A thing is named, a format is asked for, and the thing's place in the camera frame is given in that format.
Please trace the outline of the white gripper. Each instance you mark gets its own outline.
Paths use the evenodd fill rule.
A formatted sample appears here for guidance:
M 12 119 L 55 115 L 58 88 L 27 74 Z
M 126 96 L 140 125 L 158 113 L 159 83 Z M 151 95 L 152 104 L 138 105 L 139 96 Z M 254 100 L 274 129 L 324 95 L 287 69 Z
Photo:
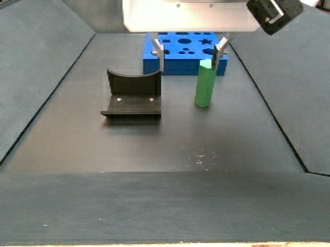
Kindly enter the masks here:
M 259 24 L 246 7 L 247 0 L 123 0 L 124 25 L 131 32 L 253 32 Z M 166 67 L 166 47 L 151 34 L 159 71 Z M 214 45 L 211 67 L 218 70 L 230 38 Z

